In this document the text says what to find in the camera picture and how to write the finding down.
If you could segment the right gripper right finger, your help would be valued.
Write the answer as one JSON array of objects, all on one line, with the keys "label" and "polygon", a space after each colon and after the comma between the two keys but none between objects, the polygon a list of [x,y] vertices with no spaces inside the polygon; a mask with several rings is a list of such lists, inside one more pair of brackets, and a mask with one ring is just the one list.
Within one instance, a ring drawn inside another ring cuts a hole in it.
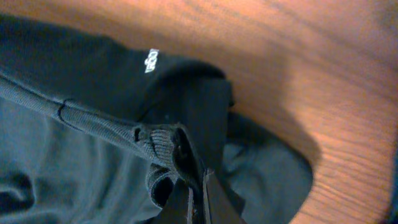
[{"label": "right gripper right finger", "polygon": [[206,224],[246,224],[210,169],[203,176],[203,209]]}]

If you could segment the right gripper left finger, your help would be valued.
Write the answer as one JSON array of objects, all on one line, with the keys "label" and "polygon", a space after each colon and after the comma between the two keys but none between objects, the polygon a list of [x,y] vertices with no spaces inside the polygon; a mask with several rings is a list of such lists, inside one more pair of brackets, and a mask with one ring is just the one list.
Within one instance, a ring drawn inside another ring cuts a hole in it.
[{"label": "right gripper left finger", "polygon": [[193,190],[178,179],[162,211],[152,224],[192,224]]}]

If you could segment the black t-shirt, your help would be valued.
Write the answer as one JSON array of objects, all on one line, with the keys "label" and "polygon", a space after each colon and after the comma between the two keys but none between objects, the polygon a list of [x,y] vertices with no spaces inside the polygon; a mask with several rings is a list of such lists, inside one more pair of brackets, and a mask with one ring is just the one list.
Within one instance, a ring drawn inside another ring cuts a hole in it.
[{"label": "black t-shirt", "polygon": [[213,170],[246,223],[288,223],[309,162],[238,114],[218,68],[1,16],[1,222],[152,223]]}]

